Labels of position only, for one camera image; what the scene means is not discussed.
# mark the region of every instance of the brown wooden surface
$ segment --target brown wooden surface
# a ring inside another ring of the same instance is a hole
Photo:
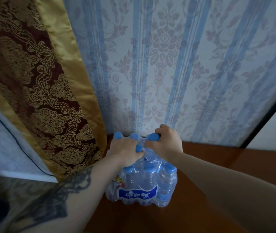
[[[183,151],[208,162],[256,176],[276,185],[276,152],[183,142]],[[102,197],[87,232],[243,232],[210,207],[204,193],[180,170],[167,207],[111,202]]]

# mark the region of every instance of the black tattoo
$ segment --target black tattoo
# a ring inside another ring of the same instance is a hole
[[[69,176],[55,188],[36,199],[16,218],[13,224],[18,223],[19,227],[14,229],[14,232],[20,232],[53,219],[67,217],[66,200],[69,194],[78,194],[90,186],[92,168],[93,166],[87,167]]]

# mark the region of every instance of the power cord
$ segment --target power cord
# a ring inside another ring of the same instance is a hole
[[[0,123],[4,126],[4,128],[11,134],[11,136],[14,138],[14,140],[16,141],[17,145],[19,146],[19,148],[22,150],[22,152],[33,162],[34,165],[36,165],[37,168],[40,169],[40,171],[42,171],[43,173],[45,173],[46,175],[49,176],[54,176],[51,174],[48,174],[46,172],[44,172],[32,159],[31,157],[23,150],[23,148],[21,147],[20,143],[18,142],[18,140],[16,139],[16,137],[13,135],[13,133],[6,127],[6,125],[2,122],[2,120],[0,119]]]

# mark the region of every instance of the forearm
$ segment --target forearm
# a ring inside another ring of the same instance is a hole
[[[183,153],[168,161],[247,230],[276,231],[276,186]]]
[[[119,157],[109,156],[68,177],[23,211],[11,231],[82,232],[121,168]]]

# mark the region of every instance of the patterned carpet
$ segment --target patterned carpet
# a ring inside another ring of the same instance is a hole
[[[0,223],[0,232],[4,232],[12,219],[54,185],[56,183],[0,177],[0,197],[10,202],[10,211]]]

